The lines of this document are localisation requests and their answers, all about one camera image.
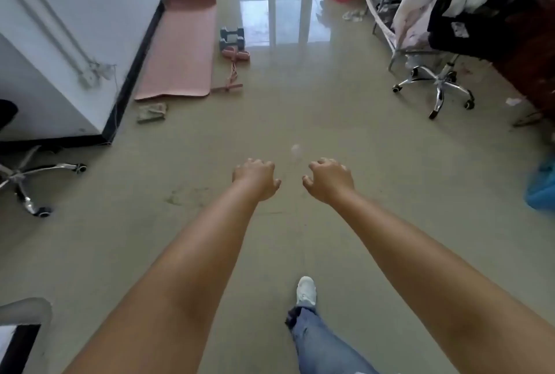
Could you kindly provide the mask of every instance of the chair base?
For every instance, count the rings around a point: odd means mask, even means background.
[[[434,109],[428,116],[430,120],[434,120],[434,118],[437,117],[437,114],[440,112],[441,107],[443,106],[443,97],[444,97],[443,88],[445,86],[449,86],[451,88],[454,88],[464,93],[468,97],[468,100],[465,103],[465,108],[467,110],[472,110],[475,106],[474,95],[472,95],[472,92],[470,92],[470,90],[467,90],[466,88],[463,88],[462,86],[456,83],[457,72],[455,72],[453,68],[454,68],[454,62],[447,62],[447,64],[441,70],[441,73],[437,75],[430,68],[426,66],[416,66],[412,69],[411,77],[409,79],[406,79],[405,81],[393,86],[393,92],[395,93],[399,92],[404,85],[408,85],[409,83],[415,83],[420,81],[433,81],[434,85],[436,86],[437,97],[436,97],[436,105],[434,106]],[[427,77],[420,77],[421,71],[423,71],[425,76]]]
[[[52,209],[46,206],[36,206],[25,191],[24,182],[27,176],[54,169],[68,169],[73,171],[74,173],[80,174],[84,173],[87,170],[87,166],[84,164],[60,163],[52,165],[41,165],[39,167],[27,169],[27,164],[31,161],[32,157],[38,152],[39,149],[40,146],[34,146],[32,149],[30,149],[15,170],[12,170],[11,168],[5,167],[4,165],[0,164],[0,176],[2,177],[2,181],[0,182],[0,190],[7,188],[10,185],[14,185],[16,197],[23,205],[25,210],[27,210],[33,216],[47,217],[52,214]]]

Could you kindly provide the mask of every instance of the finger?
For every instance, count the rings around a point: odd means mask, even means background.
[[[314,185],[314,181],[312,181],[312,179],[308,175],[303,175],[302,185],[305,187],[305,189],[310,190]]]

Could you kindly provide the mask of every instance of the hand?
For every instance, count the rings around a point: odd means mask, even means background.
[[[245,182],[253,189],[259,202],[272,197],[281,185],[281,180],[274,180],[275,164],[272,161],[253,160],[249,158],[243,165],[233,171],[233,182]]]
[[[355,190],[351,170],[334,159],[320,158],[309,164],[313,178],[302,176],[302,185],[310,195],[329,205],[344,191]]]

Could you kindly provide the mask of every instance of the person's right hand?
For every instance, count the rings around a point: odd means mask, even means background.
[[[302,176],[302,185],[310,195],[329,205],[346,191],[354,191],[351,170],[334,159],[320,158],[309,164],[313,177]]]

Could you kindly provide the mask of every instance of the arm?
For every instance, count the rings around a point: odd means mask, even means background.
[[[358,194],[350,171],[322,158],[303,184],[357,233],[395,290],[463,374],[547,373],[555,329],[459,256]]]
[[[249,159],[165,249],[65,374],[195,373],[256,205],[281,181]]]

